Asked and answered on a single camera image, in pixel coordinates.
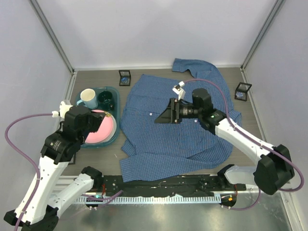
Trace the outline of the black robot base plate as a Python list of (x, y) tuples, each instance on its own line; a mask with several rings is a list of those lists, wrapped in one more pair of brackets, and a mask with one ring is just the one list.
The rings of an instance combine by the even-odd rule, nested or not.
[(106, 175), (95, 191), (112, 196), (122, 190), (122, 197), (183, 197), (213, 196), (216, 192), (246, 191), (244, 184), (232, 185), (219, 176), (178, 175), (162, 180), (124, 182), (120, 175)]

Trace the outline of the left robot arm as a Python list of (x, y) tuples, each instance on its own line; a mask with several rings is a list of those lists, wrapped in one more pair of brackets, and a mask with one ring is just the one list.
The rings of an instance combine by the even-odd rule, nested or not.
[(60, 104), (52, 117), (61, 117), (60, 127), (49, 135), (41, 149), (39, 164), (29, 189), (15, 209), (6, 212), (4, 221), (24, 231), (52, 231), (63, 212), (83, 193), (102, 188), (103, 175), (92, 168), (83, 168), (77, 179), (54, 197), (53, 189), (73, 156), (90, 133), (97, 132), (106, 114), (85, 106)]

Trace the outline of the blue plaid shirt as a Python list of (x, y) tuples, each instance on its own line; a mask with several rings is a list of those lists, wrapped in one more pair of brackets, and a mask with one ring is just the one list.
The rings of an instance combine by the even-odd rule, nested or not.
[(179, 124), (154, 120), (166, 109), (177, 80), (143, 74), (128, 94), (120, 127), (126, 136), (120, 161), (123, 181), (153, 181), (216, 168), (233, 146), (204, 130), (195, 119)]

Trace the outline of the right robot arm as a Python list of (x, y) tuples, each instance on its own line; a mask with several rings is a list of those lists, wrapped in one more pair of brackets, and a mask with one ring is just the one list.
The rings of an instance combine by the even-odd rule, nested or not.
[(255, 164), (253, 167), (229, 165), (223, 168), (222, 175), (217, 178), (221, 189), (228, 190), (238, 183), (250, 184), (273, 195), (294, 177), (289, 150), (283, 145), (275, 147), (259, 140), (236, 125), (224, 112), (214, 108), (207, 90), (194, 89), (192, 103), (171, 98), (155, 123), (178, 124), (184, 118), (198, 119), (203, 129), (231, 143)]

